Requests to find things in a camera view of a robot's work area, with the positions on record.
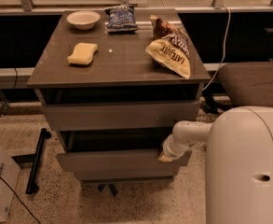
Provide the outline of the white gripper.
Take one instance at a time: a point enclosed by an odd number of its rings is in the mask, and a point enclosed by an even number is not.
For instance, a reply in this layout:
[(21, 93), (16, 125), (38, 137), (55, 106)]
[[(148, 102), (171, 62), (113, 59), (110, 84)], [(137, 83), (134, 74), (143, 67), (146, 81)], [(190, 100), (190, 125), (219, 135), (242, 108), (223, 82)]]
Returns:
[(180, 159), (186, 151), (190, 149), (188, 142), (183, 143), (177, 141), (172, 134), (170, 134), (162, 143), (162, 151), (158, 156), (158, 160), (162, 162), (172, 162)]

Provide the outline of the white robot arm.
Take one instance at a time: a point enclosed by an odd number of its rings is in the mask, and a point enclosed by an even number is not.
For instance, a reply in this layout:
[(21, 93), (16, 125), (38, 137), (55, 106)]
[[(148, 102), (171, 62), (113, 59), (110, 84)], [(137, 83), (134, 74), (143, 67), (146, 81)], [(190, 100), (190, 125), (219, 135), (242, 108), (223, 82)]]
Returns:
[(273, 224), (273, 107), (240, 106), (214, 122), (182, 120), (160, 161), (206, 147), (206, 224)]

